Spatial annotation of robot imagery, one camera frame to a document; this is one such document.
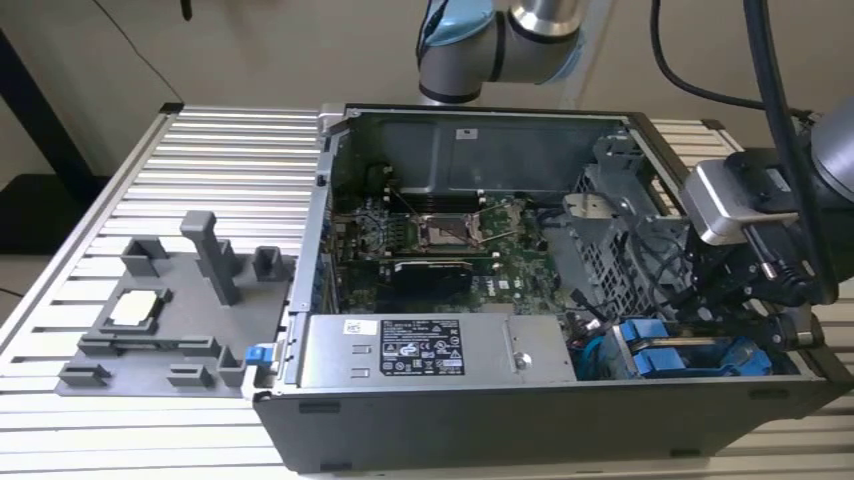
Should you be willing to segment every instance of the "black cable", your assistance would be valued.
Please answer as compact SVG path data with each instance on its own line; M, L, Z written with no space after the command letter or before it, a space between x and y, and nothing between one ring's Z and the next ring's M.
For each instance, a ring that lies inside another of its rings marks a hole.
M150 64L150 62L147 61L147 59L142 56L142 54L139 53L139 51L135 48L135 45L133 44L133 41L130 40L130 37L127 37L127 34L123 32L123 29L121 28L121 26L118 25L118 22L115 22L115 19L111 18L111 15L109 14L109 12L106 11L106 9L103 8L103 6L101 5L101 3L98 2L98 0L91 0L91 3L97 6L97 8L99 9L99 11L103 13L103 15L106 16L106 18L109 19L109 22L113 24L113 26L115 27L115 30L118 30L118 33L121 34L121 36L123 37L123 39L127 42L127 45L130 46L130 49L133 50L133 53L135 54L135 56L138 57L138 59L145 63L145 65L147 65L147 68L150 68L150 71L154 72L154 75L157 75L157 77L159 77L159 80L162 80L163 85L169 88L169 90L171 90L171 94L174 95L174 97L177 98L177 100L183 103L183 99L181 98L181 96L177 93L177 90L174 90L174 87L171 87L171 84L169 83L169 81L165 79L165 77L162 76L162 74L159 73L159 71L154 68L154 66Z
M649 256L652 257L652 259L657 264L664 263L664 257L661 257L661 254L649 246L648 242L645 241L645 239L640 235L640 232L637 231L636 224L640 221L637 220L637 217L634 213L630 211L630 209L628 208L628 206L622 206L622 202L617 202L616 200L613 200L613 198L608 194L602 192L589 192L589 193L593 195L597 195L601 199L604 199L605 203L610 207L610 210L613 210L616 214L622 218L622 220L625 220L625 228L628 229L628 237L630 240L632 248L634 248L639 245L640 248L643 248L643 250L645 250L645 252L649 254ZM649 238L656 238L656 237L665 238L661 235L649 235ZM671 240L671 241L676 246L679 245L679 243L675 240ZM639 250L632 250L632 252L636 254L634 257L640 262L641 258L640 258Z
M422 35L420 36L420 42L417 45L417 48L414 49L414 58L417 59L417 66L421 66L421 58L424 57L424 53L426 52L426 37L429 37L429 35L432 35L432 33L436 31L436 28L438 27L438 23L441 23L441 17L444 17L444 9L448 6L448 1L449 0L444 0L441 2L441 5L438 5L438 8L436 9L434 12L432 12L432 15L429 16L429 20L426 20L422 23ZM432 4L430 1L426 2L426 12L429 12L429 5Z
M732 97L729 95L723 95L721 93L716 93L699 88L697 86L691 85L688 82L685 82L671 70L669 65L667 64L667 60L664 59L664 52L661 50L661 39L659 32L660 9L661 1L652 0L652 9L649 13L649 39L652 41L652 55L655 56L657 69L661 71L661 74L664 75L667 80L669 80L669 83L672 83L677 88L680 88L689 94L696 95L705 100L711 100L712 102L724 103L735 107L749 108L752 110L764 110L765 104L763 102L745 98ZM788 109L788 114L792 117L796 117L800 121L808 121L811 113L811 111L800 110L797 108Z
M421 43L424 39L424 25L426 25L426 17L429 16L429 6L432 1L426 0L426 7L424 8L424 16L421 18L421 24L417 27L417 38L414 39L414 60L417 65L421 64Z
M23 298L22 293L17 293L14 290L9 290L7 288L0 287L0 292L5 293L6 295L11 295L13 297Z
M381 160L376 161L376 162L368 162L364 165L364 170L361 172L361 193L366 195L366 191L368 191L368 175L370 173L370 170L373 169L373 167L378 167L381 165L382 168L389 167L389 163L384 162Z
M542 222L545 220L548 220L549 218L553 218L553 217L558 217L560 215L562 215L562 212L564 212L562 207L549 208L549 209L542 210L541 212L538 212L536 214L536 217L534 217L536 225L538 225L541 227L542 226Z
M664 291L663 287L659 284L661 277L664 276L664 271L668 269L669 264L672 264L672 262L675 262L676 259L679 259L680 257L681 257L681 252L676 250L667 256L667 258L664 258L664 261L657 266L657 270L655 270L655 275L652 276L652 282L649 283L649 287L647 289L647 295L649 296L649 300L652 300L652 302L655 302L655 290L657 289L659 292ZM664 298L667 298L667 302L669 302L669 298L667 295L664 295Z
M604 302L593 305L593 308L601 309L601 308L606 307L609 304L612 304L614 302L616 302L616 298L610 298L609 300L605 300ZM564 307L564 308L565 308L565 310L568 312L586 312L586 311L589 311L586 307Z
M572 299L574 304L585 308L592 316L600 319L601 322L608 319L606 315L598 310L597 307L598 305L606 305L609 301L601 302L598 305L593 305L592 303L589 303L589 300L586 300L586 295L584 295L584 293L577 288L569 292L569 298Z
M655 274L652 273L652 271L649 270L649 266L647 264L647 262L643 260L643 253L640 252L640 243L637 242L637 237L633 235L629 235L628 238L628 248L630 248L630 254L634 258L634 263L637 265L637 269L640 270L640 273L643 274L643 276L647 279L647 282L649 283L649 286L657 290L657 292L661 294L661 296L664 297L664 299L667 301L671 300L671 295L667 292L667 290L664 290L664 288L657 284L657 280L655 278ZM660 258L660 261L657 258L655 259L655 263L657 263L659 268L661 265L665 266L668 265L667 263L667 259L665 258Z
M819 218L819 206L815 190L811 185L811 172L803 151L797 146L797 137L793 126L788 121L785 93L776 66L776 53L773 51L773 37L768 20L768 5L765 0L744 0L744 19L747 22L747 38L749 39L749 51L752 64L756 71L756 83L759 93L767 106L764 115L768 120L768 129L773 138L776 155L783 167L783 173L791 187L791 195L797 206L799 222L804 238L807 259L817 285L820 298L817 303L829 304L839 296L839 285L833 273L829 252L825 245L824 229Z

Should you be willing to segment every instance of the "wire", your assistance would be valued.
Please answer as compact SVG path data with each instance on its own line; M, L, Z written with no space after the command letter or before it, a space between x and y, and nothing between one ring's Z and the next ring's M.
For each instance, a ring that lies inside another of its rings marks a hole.
M9 290L7 288L0 287L0 292L5 293L6 295L11 295L13 297L23 298L22 293L17 293L14 290Z
M593 305L592 308L594 309L601 309L602 307L606 307L609 304L612 304L613 302L616 302L616 298L610 298L609 300L605 300L604 302L601 302L597 305ZM588 312L589 308L586 307L565 307L565 310L568 312Z
M157 75L157 77L159 77L159 80L162 80L162 84L169 88L169 90L171 90L171 94L174 95L174 97L177 98L177 100L183 103L183 98L179 96L179 94L177 93L177 90L174 90L174 87L171 87L171 84L169 83L169 81L165 79L165 77L162 76L162 74L159 73L159 71L154 68L154 66L150 64L150 62L147 61L147 59L142 56L142 54L139 53L138 49L135 48L135 45L133 44L133 41L130 40L130 37L127 37L127 34L125 33L123 29L121 28L121 26L118 25L118 22L115 22L115 19L111 17L111 15L109 14L109 12L106 11L106 9L103 8L103 6L101 5L101 3L98 2L98 0L91 0L91 3L97 6L97 8L99 9L99 11L103 13L103 15L106 16L106 18L109 19L109 22L113 24L113 26L115 27L115 30L118 30L118 33L121 34L121 36L123 37L123 39L127 42L127 45L130 46L130 49L133 50L133 53L135 54L135 56L138 57L138 59L145 63L145 65L147 65L147 68L150 69L151 72L154 72L154 75Z
M590 357L597 353L597 349L601 346L602 340L604 340L604 337L593 338L589 341L589 343L586 343L586 345L584 346L584 350L581 350L580 362L578 362L580 365L577 368L577 371L580 374L578 376L581 377L581 380L586 380L592 376L592 372L588 371L590 368L593 368L593 371L594 371L594 367L590 367L590 365L593 364L593 360Z
M839 296L839 285L833 272L829 252L825 248L824 229L819 217L819 206L812 189L812 175L807 159L797 145L793 126L785 112L785 92L776 66L773 51L773 37L768 20L768 5L765 0L744 0L744 19L747 22L747 38L756 72L756 83L761 100L767 105L764 111L768 129L773 138L776 155L783 167L783 173L791 186L791 195L797 206L807 259L815 271L815 278L820 287L817 303L831 304Z
M422 35L420 35L420 42L414 49L414 58L417 60L418 67L421 66L421 58L424 57L424 53L426 52L426 37L432 35L432 33L436 31L436 28L438 27L438 24L441 23L441 17L444 17L444 9L448 6L448 1L449 0L444 0L441 2L441 5L438 5L438 8L429 16L429 20L421 23L422 27L418 31L422 31L424 33ZM426 12L424 12L424 18L426 18L426 13L429 12L430 4L432 2L428 1Z
M661 280L661 276L664 275L664 270L667 270L669 264L672 262L676 261L677 258L681 257L681 252L679 250L676 250L675 252L672 252L669 254L669 256L664 259L664 261L661 262L661 264L657 266L657 270L655 270L655 275L652 276L652 281L649 282L649 287L647 289L647 295L649 296L649 299L652 300L652 302L655 302L655 289L660 289L659 291L663 292L663 288L659 285L659 282Z
M648 238L653 238L653 239L661 240L663 242L669 243L672 245L672 247L676 249L676 251L684 249L684 246L676 241L676 239L673 239L673 238L671 238L671 237L668 237L665 235L652 234L652 235L648 235ZM665 249L663 252L655 250L655 253L657 253L659 255L664 255L668 250L669 249ZM689 262L688 262L688 259L685 258L685 255L687 254L684 254L684 253L680 255L680 258L681 258L681 262L680 262L681 263L681 265L680 265L681 269L679 270L680 273L685 273L689 270Z
M424 16L421 18L421 24L417 27L417 38L414 39L414 60L417 65L421 64L421 43L424 42L424 25L426 25L426 17L429 16L429 6L432 1L426 0L426 8L424 8Z
M664 263L664 258L661 257L661 254L649 246L649 244L647 243L645 239L640 235L640 232L637 232L636 223L639 222L639 220L636 218L634 213L630 211L630 208L628 208L625 202L624 201L622 202L617 202L608 194L605 194L602 192L590 192L590 193L593 193L594 195L597 195L598 197L601 197L604 199L604 201L608 203L608 206L610 207L610 209L617 213L617 215L622 218L622 220L625 220L625 227L628 229L628 236L629 236L629 239L633 240L630 242L632 253L633 253L634 258L637 259L637 263L641 264L641 265L645 265L645 263L643 262L643 258L640 256L640 251L636 249L637 246L640 246L640 248L643 248L643 250L645 250L645 252L649 254L649 256L652 257L652 259L655 260L655 262L657 264ZM649 238L665 239L667 237L664 237L663 235L653 234L653 235L649 235ZM668 240L676 246L676 250L680 250L679 242L676 242L672 239L668 239Z
M652 8L649 13L649 39L652 41L652 55L655 56L655 63L657 64L657 69L661 71L661 74L669 80L677 88L684 90L692 95L696 95L705 100L711 100L712 102L723 103L725 105L732 105L735 107L749 108L752 110L764 110L765 104L760 101L732 97L729 95L723 95L721 93L712 92L703 88L699 88L695 85L691 85L685 82L676 73L671 70L669 65L667 64L667 60L664 59L664 52L661 50L661 39L660 39L660 31L659 31L659 17L660 17L660 9L661 9L661 1L652 0ZM809 114L812 112L809 110L800 110L797 108L788 109L788 114L792 117L796 117L800 121L809 121Z
M337 214L333 213L332 215L334 215L336 217L366 218L368 220L370 220L370 222L373 222L373 225L376 225L376 233L377 233L377 239L378 239L378 242L376 246L370 249L370 251L376 252L382 247L382 245L385 245L385 234L382 233L382 224L378 222L378 220L376 220L376 218L373 218L366 213L337 213Z
M634 241L636 237L629 235L628 238L628 245L630 248L630 253L632 256L634 257L634 263L640 269L640 273L643 273L643 276L645 277L648 283L649 283L649 287L652 287L655 290L657 290L657 292L661 294L661 296L664 297L664 299L667 301L671 300L671 295L667 292L667 290L664 290L664 288L657 284L657 281L655 279L655 274L652 273L652 271L649 270L649 266L647 264L647 262L643 261L643 253L640 252L640 248L639 248L639 243ZM655 259L655 262L659 264L659 268L661 265L667 265L667 259L661 258L660 261L657 259Z
M558 217L560 215L562 215L562 207L545 209L536 214L536 224L541 227L545 220L553 217Z
M368 162L364 165L364 170L361 172L361 192L365 194L368 191L368 174L370 173L370 170L373 169L373 167L378 167L378 166L384 168L384 167L389 167L390 164L380 160L377 162Z

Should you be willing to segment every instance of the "power supply label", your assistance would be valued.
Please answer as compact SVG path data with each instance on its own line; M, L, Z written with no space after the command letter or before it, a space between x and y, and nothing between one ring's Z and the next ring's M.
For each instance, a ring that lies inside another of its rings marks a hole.
M458 320L382 320L380 344L382 375L465 374Z

